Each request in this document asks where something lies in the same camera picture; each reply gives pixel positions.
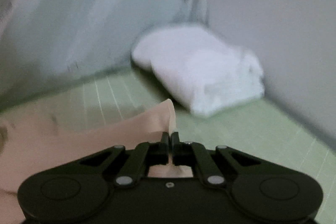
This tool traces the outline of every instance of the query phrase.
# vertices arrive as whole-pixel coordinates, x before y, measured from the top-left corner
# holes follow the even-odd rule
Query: white cloth
[[[229,46],[198,24],[156,29],[132,51],[172,96],[197,116],[264,95],[263,69],[249,50]]]

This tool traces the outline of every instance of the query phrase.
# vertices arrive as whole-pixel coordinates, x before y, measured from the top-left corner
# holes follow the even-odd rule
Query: pink cloth
[[[29,176],[113,145],[132,149],[142,142],[157,142],[163,131],[172,133],[176,127],[174,106],[169,99],[133,118],[83,134],[66,132],[54,119],[41,117],[35,114],[15,125],[1,124],[0,224],[24,220],[16,193]],[[169,164],[153,166],[148,176],[190,177],[192,173],[190,168]]]

